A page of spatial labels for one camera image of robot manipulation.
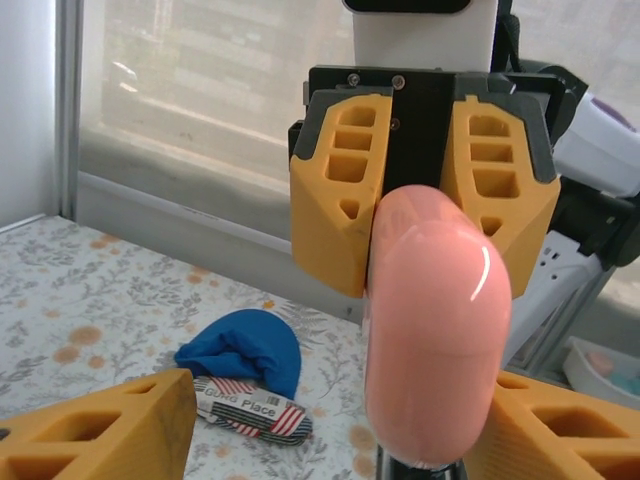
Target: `blue fabric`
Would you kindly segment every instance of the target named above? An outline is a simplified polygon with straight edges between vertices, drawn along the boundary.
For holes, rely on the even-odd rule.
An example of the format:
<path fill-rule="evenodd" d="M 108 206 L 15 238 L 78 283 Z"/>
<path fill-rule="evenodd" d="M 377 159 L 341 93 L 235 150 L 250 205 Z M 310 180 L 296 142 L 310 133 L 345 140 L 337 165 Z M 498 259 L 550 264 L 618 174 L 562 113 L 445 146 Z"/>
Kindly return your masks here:
<path fill-rule="evenodd" d="M 182 345 L 175 355 L 194 377 L 253 379 L 294 399 L 300 380 L 300 345 L 291 327 L 264 310 L 238 310 L 221 317 Z"/>

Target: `white wall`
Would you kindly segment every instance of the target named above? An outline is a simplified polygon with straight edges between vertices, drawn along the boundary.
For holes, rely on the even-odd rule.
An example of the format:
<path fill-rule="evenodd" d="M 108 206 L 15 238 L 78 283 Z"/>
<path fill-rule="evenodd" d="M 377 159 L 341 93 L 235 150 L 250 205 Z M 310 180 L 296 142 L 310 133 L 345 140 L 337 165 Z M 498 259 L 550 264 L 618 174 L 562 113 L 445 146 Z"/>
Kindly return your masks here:
<path fill-rule="evenodd" d="M 0 227 L 56 213 L 55 0 L 0 0 Z"/>

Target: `pink plastic object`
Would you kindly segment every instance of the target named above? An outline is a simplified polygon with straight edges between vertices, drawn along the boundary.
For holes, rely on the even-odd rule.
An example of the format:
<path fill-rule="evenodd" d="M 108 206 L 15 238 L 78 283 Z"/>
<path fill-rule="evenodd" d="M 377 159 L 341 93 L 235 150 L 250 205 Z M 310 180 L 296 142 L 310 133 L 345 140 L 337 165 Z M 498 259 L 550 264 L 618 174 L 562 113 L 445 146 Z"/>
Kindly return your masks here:
<path fill-rule="evenodd" d="M 511 288 L 491 241 L 439 190 L 410 185 L 374 218 L 363 328 L 366 413 L 396 460 L 459 460 L 486 421 Z"/>
<path fill-rule="evenodd" d="M 600 352 L 588 352 L 585 357 L 601 377 L 607 378 L 613 373 L 613 360 L 608 355 Z"/>

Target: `floral pattern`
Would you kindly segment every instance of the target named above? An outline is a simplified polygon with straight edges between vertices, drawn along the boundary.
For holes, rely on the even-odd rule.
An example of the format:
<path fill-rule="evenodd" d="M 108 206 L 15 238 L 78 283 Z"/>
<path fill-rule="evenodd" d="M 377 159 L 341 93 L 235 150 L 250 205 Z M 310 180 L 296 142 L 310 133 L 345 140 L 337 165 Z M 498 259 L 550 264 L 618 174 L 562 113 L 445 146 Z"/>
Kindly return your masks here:
<path fill-rule="evenodd" d="M 279 447 L 199 419 L 185 479 L 375 477 L 356 325 L 57 217 L 0 236 L 0 264 L 0 418 L 171 368 L 215 319 L 263 308 L 300 341 L 313 438 Z"/>

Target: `gripper finger cutout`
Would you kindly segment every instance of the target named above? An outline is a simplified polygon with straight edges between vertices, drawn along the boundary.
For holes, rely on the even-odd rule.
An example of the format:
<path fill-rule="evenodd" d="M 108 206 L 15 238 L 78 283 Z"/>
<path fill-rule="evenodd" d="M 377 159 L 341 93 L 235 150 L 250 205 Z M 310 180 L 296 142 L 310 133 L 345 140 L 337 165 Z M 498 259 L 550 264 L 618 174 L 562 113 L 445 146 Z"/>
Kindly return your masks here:
<path fill-rule="evenodd" d="M 181 369 L 0 420 L 0 480 L 181 480 L 195 421 Z"/>
<path fill-rule="evenodd" d="M 502 372 L 464 463 L 473 480 L 637 480 L 640 412 Z"/>
<path fill-rule="evenodd" d="M 391 105 L 390 94 L 316 92 L 290 162 L 293 258 L 349 297 L 364 293 Z"/>
<path fill-rule="evenodd" d="M 521 296 L 560 195 L 559 179 L 534 175 L 523 120 L 475 96 L 454 102 L 440 189 L 491 238 Z"/>

